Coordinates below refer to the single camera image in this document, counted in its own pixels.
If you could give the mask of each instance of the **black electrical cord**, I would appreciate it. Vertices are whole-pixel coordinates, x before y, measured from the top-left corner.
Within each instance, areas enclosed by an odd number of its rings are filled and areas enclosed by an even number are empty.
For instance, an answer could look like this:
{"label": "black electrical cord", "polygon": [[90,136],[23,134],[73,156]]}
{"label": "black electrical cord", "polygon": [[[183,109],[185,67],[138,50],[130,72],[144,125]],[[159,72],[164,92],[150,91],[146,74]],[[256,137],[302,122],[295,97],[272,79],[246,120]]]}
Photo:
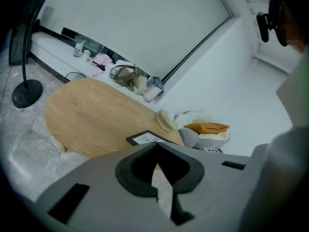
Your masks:
{"label": "black electrical cord", "polygon": [[9,79],[11,70],[12,70],[12,66],[11,66],[11,68],[10,68],[10,71],[9,71],[9,73],[8,73],[8,76],[6,77],[6,81],[5,81],[5,85],[4,85],[4,89],[3,89],[3,94],[2,94],[2,99],[1,99],[1,102],[0,102],[0,108],[1,108],[1,105],[2,105],[2,102],[3,102],[3,99],[4,99],[5,88],[6,88],[6,85],[7,85],[7,83],[8,83],[8,79]]}

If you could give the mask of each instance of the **black floor lamp base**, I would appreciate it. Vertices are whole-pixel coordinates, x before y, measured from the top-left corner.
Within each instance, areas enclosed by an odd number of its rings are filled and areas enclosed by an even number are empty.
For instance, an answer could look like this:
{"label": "black floor lamp base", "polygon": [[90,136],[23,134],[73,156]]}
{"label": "black floor lamp base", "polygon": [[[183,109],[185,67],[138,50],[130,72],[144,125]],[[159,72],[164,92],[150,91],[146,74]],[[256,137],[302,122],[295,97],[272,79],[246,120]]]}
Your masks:
{"label": "black floor lamp base", "polygon": [[31,106],[42,95],[43,86],[37,80],[27,80],[28,88],[24,82],[20,83],[13,91],[12,101],[15,107],[25,108]]}

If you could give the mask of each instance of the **orange pillow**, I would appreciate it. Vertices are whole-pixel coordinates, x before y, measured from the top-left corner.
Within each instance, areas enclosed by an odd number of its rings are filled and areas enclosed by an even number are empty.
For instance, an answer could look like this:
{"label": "orange pillow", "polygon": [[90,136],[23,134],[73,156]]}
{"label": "orange pillow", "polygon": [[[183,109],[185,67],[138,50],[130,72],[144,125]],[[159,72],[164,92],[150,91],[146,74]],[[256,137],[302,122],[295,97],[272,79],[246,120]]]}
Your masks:
{"label": "orange pillow", "polygon": [[194,123],[186,125],[185,127],[202,134],[219,134],[230,128],[227,125],[218,123]]}

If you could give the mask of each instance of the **black slot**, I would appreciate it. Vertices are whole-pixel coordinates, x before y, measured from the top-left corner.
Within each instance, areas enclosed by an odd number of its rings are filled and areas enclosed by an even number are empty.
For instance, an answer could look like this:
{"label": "black slot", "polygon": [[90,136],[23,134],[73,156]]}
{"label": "black slot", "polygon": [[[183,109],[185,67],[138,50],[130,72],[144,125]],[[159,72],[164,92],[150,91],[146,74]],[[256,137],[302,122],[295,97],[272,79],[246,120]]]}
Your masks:
{"label": "black slot", "polygon": [[237,163],[237,162],[232,162],[232,161],[224,161],[222,163],[223,166],[226,167],[230,167],[230,168],[235,168],[235,169],[239,169],[239,170],[243,170],[246,166],[246,164],[242,164],[242,163]]}
{"label": "black slot", "polygon": [[80,201],[88,192],[89,186],[75,184],[61,200],[48,212],[53,218],[66,223]]}

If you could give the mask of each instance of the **white window blind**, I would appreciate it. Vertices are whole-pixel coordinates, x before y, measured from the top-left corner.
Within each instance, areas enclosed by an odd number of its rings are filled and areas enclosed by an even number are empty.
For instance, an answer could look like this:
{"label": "white window blind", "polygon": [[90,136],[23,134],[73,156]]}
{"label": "white window blind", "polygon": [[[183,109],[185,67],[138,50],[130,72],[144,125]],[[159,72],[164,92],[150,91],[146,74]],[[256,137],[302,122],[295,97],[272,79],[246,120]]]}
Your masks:
{"label": "white window blind", "polygon": [[47,0],[41,24],[91,38],[149,75],[167,75],[229,18],[221,0]]}

